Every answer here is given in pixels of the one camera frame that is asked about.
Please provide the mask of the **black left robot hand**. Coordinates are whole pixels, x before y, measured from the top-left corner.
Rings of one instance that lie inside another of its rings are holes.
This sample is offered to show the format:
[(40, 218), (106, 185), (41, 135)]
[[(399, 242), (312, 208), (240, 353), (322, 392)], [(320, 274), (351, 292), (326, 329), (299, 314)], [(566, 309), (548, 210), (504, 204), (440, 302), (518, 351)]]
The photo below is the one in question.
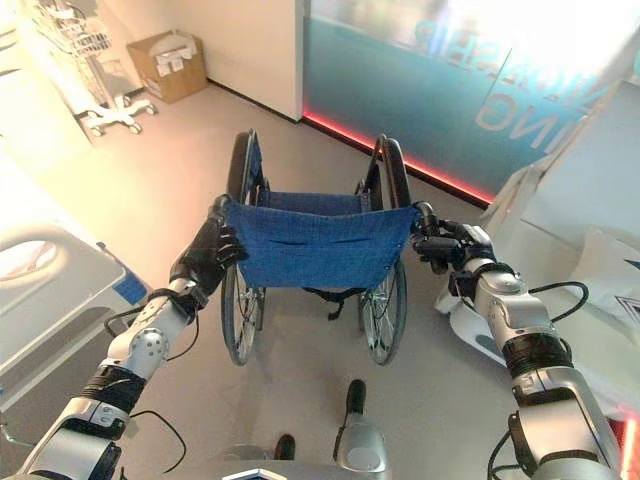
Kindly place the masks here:
[(219, 212), (212, 212), (192, 242), (174, 261), (169, 281), (186, 279), (195, 282), (206, 296), (212, 295), (226, 271), (249, 257), (236, 237), (236, 231)]

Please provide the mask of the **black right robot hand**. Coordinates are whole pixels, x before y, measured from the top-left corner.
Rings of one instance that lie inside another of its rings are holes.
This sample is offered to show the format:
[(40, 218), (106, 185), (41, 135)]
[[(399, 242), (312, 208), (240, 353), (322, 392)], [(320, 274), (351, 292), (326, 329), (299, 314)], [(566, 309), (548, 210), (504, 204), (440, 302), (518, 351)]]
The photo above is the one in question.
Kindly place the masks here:
[(462, 271), (473, 259), (489, 259), (496, 262), (492, 241), (480, 226), (441, 220), (431, 233), (415, 233), (413, 250), (422, 262), (430, 265), (437, 274), (445, 274), (450, 267)]

